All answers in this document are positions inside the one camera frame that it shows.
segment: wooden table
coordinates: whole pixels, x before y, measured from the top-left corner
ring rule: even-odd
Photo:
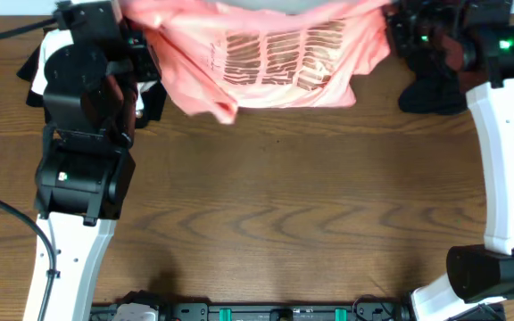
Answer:
[[[0,18],[0,31],[41,18]],[[43,112],[14,73],[41,32],[0,41],[0,198],[30,214]],[[399,296],[481,243],[485,191],[470,114],[396,107],[411,82],[390,57],[354,77],[342,110],[241,111],[234,126],[167,103],[137,132],[137,169],[95,302],[139,289],[231,301]],[[0,320],[21,319],[36,238],[0,210]],[[506,303],[514,320],[514,301]]]

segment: pink cloth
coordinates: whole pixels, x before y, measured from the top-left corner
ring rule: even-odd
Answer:
[[[380,11],[389,0],[298,15],[203,0],[127,1],[124,15],[145,26],[174,103],[225,124],[238,106],[351,106],[350,77],[370,73],[390,52]]]

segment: black and white robotic arm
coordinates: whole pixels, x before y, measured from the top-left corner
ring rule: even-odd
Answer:
[[[447,273],[405,302],[351,306],[170,306],[130,297],[109,320],[307,321],[499,320],[490,304],[514,299],[514,26],[509,0],[410,1],[386,8],[390,43],[405,57],[426,49],[467,93],[481,145],[487,194],[485,245],[453,247]],[[129,154],[140,88],[159,80],[156,57],[115,1],[72,1],[54,13],[60,28],[41,45],[33,91],[52,122],[37,170],[37,224],[57,261],[44,320],[88,320],[96,278],[135,163]],[[53,139],[57,132],[59,139]],[[37,255],[23,320],[37,319],[48,258]]]

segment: white background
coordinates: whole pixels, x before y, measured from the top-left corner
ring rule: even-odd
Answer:
[[[240,0],[225,0],[222,2],[243,2]],[[0,0],[0,15],[47,15],[55,8],[55,0]]]

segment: green strip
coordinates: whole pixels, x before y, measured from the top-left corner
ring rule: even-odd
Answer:
[[[220,309],[220,321],[231,321],[231,309]]]
[[[346,309],[335,310],[335,321],[346,321]]]

